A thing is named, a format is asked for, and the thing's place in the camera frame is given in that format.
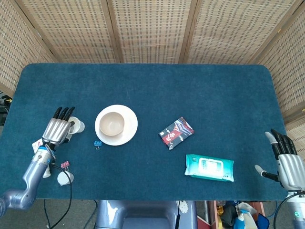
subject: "teal wet wipes pack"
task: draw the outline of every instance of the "teal wet wipes pack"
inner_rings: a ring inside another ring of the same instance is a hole
[[[233,163],[232,160],[188,154],[184,174],[196,178],[234,182]]]

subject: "floor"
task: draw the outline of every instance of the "floor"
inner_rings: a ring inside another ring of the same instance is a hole
[[[47,212],[53,225],[66,211],[69,204],[68,200],[48,199],[46,200]],[[203,217],[203,205],[200,201],[197,204],[197,214]],[[93,200],[73,200],[71,209],[66,217],[58,224],[56,229],[82,229],[92,212],[95,209]],[[275,209],[275,202],[264,203],[266,216],[271,215]],[[279,212],[277,229],[293,229],[292,217],[288,214],[288,207],[284,205]],[[96,221],[96,214],[92,217],[87,229],[92,229]],[[0,218],[0,229],[47,229],[47,219],[43,210],[43,200],[35,201],[33,207],[28,211],[19,211],[9,209],[8,212]],[[273,218],[270,218],[270,229],[273,228]]]

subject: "red and black package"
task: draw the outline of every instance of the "red and black package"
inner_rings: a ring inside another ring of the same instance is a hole
[[[164,143],[168,146],[169,150],[172,150],[176,145],[184,141],[188,136],[191,136],[194,130],[181,117],[174,123],[170,124],[164,130],[159,133]]]

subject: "white label sticker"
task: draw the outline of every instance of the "white label sticker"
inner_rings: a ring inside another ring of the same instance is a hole
[[[34,153],[36,153],[37,150],[38,150],[38,148],[39,148],[40,146],[42,146],[42,145],[43,145],[42,139],[39,139],[38,141],[34,142],[34,143],[32,144]]]

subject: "white plate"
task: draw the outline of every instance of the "white plate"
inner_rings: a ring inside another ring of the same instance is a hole
[[[109,112],[117,112],[124,118],[124,129],[116,136],[107,136],[100,131],[100,120]],[[138,119],[132,109],[123,105],[111,105],[103,109],[96,117],[94,128],[96,135],[102,142],[111,146],[119,146],[130,141],[135,135],[138,128]]]

